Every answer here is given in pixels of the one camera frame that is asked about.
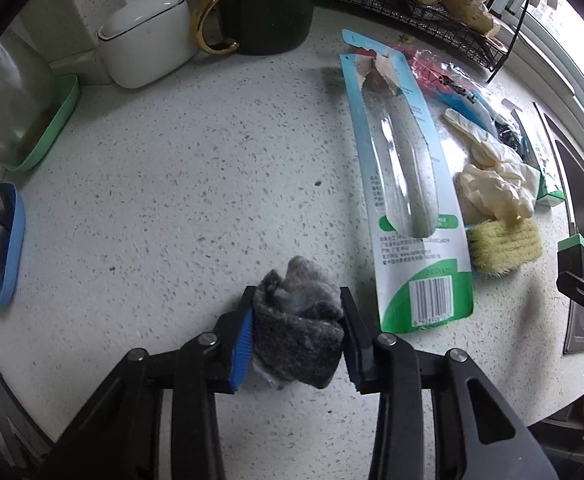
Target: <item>ceramic lid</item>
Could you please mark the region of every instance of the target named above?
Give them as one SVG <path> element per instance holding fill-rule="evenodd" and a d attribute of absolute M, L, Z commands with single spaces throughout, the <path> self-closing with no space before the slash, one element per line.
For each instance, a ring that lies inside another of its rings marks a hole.
<path fill-rule="evenodd" d="M 112 14 L 99 29 L 98 35 L 104 40 L 123 34 L 140 23 L 155 17 L 183 0 L 125 0 L 121 7 Z"/>

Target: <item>dark green mug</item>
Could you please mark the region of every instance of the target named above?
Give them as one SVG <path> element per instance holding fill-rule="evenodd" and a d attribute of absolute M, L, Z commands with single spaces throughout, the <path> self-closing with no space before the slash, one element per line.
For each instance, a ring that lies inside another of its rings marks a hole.
<path fill-rule="evenodd" d="M 209 45 L 203 25 L 214 6 L 225 39 Z M 280 54 L 305 41 L 313 13 L 314 0 L 202 0 L 192 15 L 191 32 L 208 54 Z"/>

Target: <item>gold mug handle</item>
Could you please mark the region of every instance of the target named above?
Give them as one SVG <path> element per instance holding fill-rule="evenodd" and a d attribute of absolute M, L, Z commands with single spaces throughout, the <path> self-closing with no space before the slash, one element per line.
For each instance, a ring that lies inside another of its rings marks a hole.
<path fill-rule="evenodd" d="M 208 54 L 216 54 L 217 56 L 223 54 L 232 54 L 236 52 L 239 44 L 234 40 L 227 40 L 225 43 L 219 45 L 208 45 L 203 37 L 203 26 L 210 11 L 221 0 L 201 0 L 198 7 L 192 12 L 192 20 L 189 25 L 189 31 L 192 37 L 197 41 L 198 47 Z M 218 48 L 220 45 L 227 45 L 225 48 Z"/>

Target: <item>packaged brush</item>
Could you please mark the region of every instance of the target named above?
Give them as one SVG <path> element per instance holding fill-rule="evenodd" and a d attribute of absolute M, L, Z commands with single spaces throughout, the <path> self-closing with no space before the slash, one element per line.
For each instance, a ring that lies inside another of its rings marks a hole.
<path fill-rule="evenodd" d="M 472 313 L 470 255 L 427 105 L 400 52 L 344 30 L 341 54 L 374 250 L 381 328 L 405 333 Z"/>
<path fill-rule="evenodd" d="M 527 164 L 529 146 L 511 117 L 496 99 L 474 81 L 462 68 L 448 60 L 441 60 L 429 50 L 395 44 L 402 52 L 419 88 L 446 103 L 467 120 L 478 124 L 495 139 L 515 150 Z"/>

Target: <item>green tray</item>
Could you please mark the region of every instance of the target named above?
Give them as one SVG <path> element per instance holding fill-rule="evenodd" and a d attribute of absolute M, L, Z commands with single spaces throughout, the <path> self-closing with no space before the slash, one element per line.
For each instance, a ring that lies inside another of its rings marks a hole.
<path fill-rule="evenodd" d="M 60 108 L 27 158 L 19 166 L 5 166 L 9 171 L 29 171 L 41 161 L 72 115 L 80 93 L 79 79 L 74 74 L 56 78 L 56 102 L 61 103 Z"/>

